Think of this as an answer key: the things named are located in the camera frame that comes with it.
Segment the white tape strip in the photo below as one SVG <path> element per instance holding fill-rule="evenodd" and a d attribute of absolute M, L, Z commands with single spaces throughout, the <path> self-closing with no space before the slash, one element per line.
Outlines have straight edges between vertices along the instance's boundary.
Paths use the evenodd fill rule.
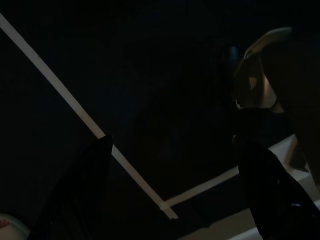
<path fill-rule="evenodd" d="M 93 135 L 98 139 L 105 137 L 106 134 L 85 111 L 85 109 L 76 100 L 72 93 L 66 88 L 61 80 L 36 53 L 36 51 L 25 41 L 25 39 L 1 13 L 0 29 L 12 40 L 12 42 L 24 53 L 24 55 L 32 62 L 32 64 L 39 70 L 39 72 L 47 79 L 47 81 L 59 93 L 64 101 L 82 120 L 86 127 L 93 133 Z M 112 146 L 111 155 L 169 219 L 177 220 L 179 218 L 178 215 L 173 211 L 173 209 L 167 203 L 165 203 L 165 201 L 152 189 L 152 187 L 143 179 L 143 177 L 130 164 L 130 162 L 125 158 L 125 156 L 115 145 Z"/>
<path fill-rule="evenodd" d="M 216 187 L 219 184 L 222 184 L 223 182 L 235 177 L 236 175 L 239 174 L 239 169 L 238 167 L 234 167 L 230 170 L 227 170 L 226 172 L 222 173 L 221 175 L 210 179 L 204 183 L 201 183 L 177 196 L 174 196 L 168 200 L 166 200 L 165 202 L 160 204 L 160 209 L 161 210 L 166 210 L 170 207 L 173 207 L 177 204 L 180 204 L 182 202 L 185 202 L 203 192 L 206 192 L 210 189 L 212 189 L 213 187 Z"/>

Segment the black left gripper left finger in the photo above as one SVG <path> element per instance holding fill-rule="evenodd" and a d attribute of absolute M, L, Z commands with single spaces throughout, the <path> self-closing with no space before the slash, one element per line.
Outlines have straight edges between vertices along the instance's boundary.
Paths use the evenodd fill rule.
<path fill-rule="evenodd" d="M 26 240 L 106 240 L 113 138 L 90 143 L 54 186 Z"/>

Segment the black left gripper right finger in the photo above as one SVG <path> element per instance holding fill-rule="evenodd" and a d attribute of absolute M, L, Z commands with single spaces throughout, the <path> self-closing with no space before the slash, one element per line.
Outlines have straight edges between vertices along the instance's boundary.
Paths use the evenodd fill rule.
<path fill-rule="evenodd" d="M 268 148 L 232 140 L 239 176 L 263 240 L 320 240 L 320 210 Z"/>

